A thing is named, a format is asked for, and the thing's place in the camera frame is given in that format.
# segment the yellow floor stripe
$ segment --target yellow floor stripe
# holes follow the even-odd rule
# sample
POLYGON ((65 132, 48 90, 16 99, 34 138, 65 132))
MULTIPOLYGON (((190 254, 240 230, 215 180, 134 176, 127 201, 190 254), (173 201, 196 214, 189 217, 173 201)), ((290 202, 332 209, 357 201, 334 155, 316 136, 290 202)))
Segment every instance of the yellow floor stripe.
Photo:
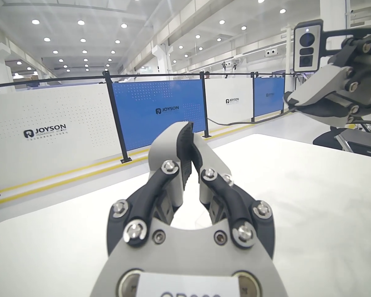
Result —
POLYGON ((9 197, 4 197, 4 198, 1 198, 0 199, 0 204, 6 203, 6 202, 9 202, 9 201, 12 201, 12 200, 16 200, 18 198, 25 197, 25 196, 28 196, 28 195, 36 194, 38 192, 47 191, 47 190, 49 190, 51 188, 54 188, 54 187, 58 187, 58 186, 61 186, 61 185, 64 185, 64 184, 72 183, 72 182, 77 181, 77 180, 81 180, 81 179, 85 179, 85 178, 88 178, 88 177, 92 177, 92 176, 97 175, 97 174, 102 174, 104 172, 115 170, 115 169, 118 169, 120 167, 124 167, 124 166, 127 166, 129 164, 137 163, 137 162, 144 161, 144 160, 147 160, 147 159, 148 159, 148 157, 141 157, 139 159, 132 160, 132 161, 127 162, 127 163, 116 164, 115 166, 107 167, 107 168, 101 169, 101 170, 96 170, 96 171, 93 171, 93 172, 91 172, 89 174, 83 174, 83 175, 78 176, 78 177, 74 177, 74 178, 70 178, 70 179, 67 179, 67 180, 63 180, 61 182, 54 183, 54 184, 49 184, 49 185, 44 186, 44 187, 32 189, 30 191, 23 192, 23 193, 20 193, 20 194, 17 194, 17 195, 13 195, 13 196, 9 196, 9 197))

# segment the gray floor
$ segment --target gray floor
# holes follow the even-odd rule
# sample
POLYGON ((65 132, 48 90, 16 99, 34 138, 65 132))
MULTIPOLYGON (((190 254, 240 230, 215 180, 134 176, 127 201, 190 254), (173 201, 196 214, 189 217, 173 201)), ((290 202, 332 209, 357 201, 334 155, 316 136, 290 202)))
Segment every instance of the gray floor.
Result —
MULTIPOLYGON (((256 133, 312 144, 317 136, 329 130, 329 126, 304 115, 289 114, 282 118, 241 130, 227 137, 211 140, 209 141, 209 145, 212 148, 219 147, 231 141, 239 140, 242 137, 256 133)), ((58 187, 49 192, 42 192, 30 197, 25 197, 21 201, 8 202, 0 207, 0 222, 88 194, 92 191, 147 173, 148 171, 148 164, 147 161, 145 161, 144 163, 131 166, 121 171, 112 171, 111 173, 95 176, 93 179, 79 181, 77 184, 72 183, 58 187), (96 184, 88 185, 89 188, 87 188, 85 185, 86 181, 93 181, 96 184)))

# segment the black cable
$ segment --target black cable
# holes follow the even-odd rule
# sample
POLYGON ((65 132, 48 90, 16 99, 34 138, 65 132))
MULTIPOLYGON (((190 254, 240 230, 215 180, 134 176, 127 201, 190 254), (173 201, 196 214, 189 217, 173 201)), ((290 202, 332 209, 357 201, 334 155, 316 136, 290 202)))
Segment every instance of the black cable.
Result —
POLYGON ((277 116, 274 116, 274 117, 271 117, 271 118, 268 118, 268 119, 259 120, 259 121, 249 121, 249 122, 239 122, 239 123, 217 123, 217 122, 213 121, 212 119, 208 118, 208 120, 210 120, 211 122, 213 122, 213 123, 215 123, 216 125, 219 125, 219 126, 249 125, 249 124, 255 125, 255 124, 258 124, 258 123, 264 123, 264 122, 269 121, 269 120, 280 118, 280 117, 285 116, 286 114, 288 114, 290 112, 293 112, 293 110, 294 109, 290 109, 290 110, 286 111, 285 113, 281 113, 281 114, 278 114, 277 116))

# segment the black metal post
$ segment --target black metal post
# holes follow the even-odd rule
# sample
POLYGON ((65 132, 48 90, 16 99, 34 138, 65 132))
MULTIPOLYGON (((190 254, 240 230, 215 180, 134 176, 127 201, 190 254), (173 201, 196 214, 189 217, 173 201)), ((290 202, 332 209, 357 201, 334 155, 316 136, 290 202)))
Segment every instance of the black metal post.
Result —
POLYGON ((255 72, 250 73, 250 77, 253 80, 253 82, 252 82, 252 85, 253 85, 253 115, 256 111, 256 108, 254 107, 254 101, 255 101, 255 98, 254 98, 254 95, 255 95, 255 92, 254 92, 254 78, 255 78, 255 75, 256 75, 255 72))
MULTIPOLYGON (((286 93, 286 73, 284 72, 282 74, 283 76, 283 79, 284 79, 284 85, 283 85, 283 96, 284 96, 284 93, 286 93)), ((282 110, 280 110, 280 114, 283 114, 284 113, 284 100, 283 100, 283 107, 282 107, 282 110)))
POLYGON ((117 128, 119 145, 121 146, 122 157, 123 157, 123 159, 121 160, 121 163, 126 163, 126 162, 129 162, 129 161, 132 161, 132 159, 130 157, 128 157, 128 153, 126 151, 124 135, 122 134, 122 128, 121 128, 121 123, 120 123, 120 120, 119 120, 118 109, 117 109, 117 105, 115 103, 113 82, 112 82, 111 77, 110 77, 110 71, 103 71, 103 75, 104 75, 104 78, 106 79, 106 85, 107 85, 107 90, 109 92, 110 104, 112 106, 115 127, 117 128))
POLYGON ((208 138, 208 137, 211 137, 211 136, 209 135, 208 107, 207 107, 207 103, 206 103, 205 73, 203 71, 201 71, 199 73, 199 78, 202 81, 203 107, 204 107, 204 110, 205 110, 205 133, 202 137, 208 138))

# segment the blue partition panel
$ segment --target blue partition panel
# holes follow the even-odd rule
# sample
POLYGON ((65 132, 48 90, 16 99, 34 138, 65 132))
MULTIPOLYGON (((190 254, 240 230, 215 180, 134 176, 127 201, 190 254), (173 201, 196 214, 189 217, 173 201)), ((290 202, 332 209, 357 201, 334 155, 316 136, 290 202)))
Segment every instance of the blue partition panel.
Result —
POLYGON ((166 80, 113 84, 127 150, 150 145, 178 121, 192 121, 205 130, 202 81, 166 80))
POLYGON ((254 117, 283 110, 284 78, 254 79, 254 117))

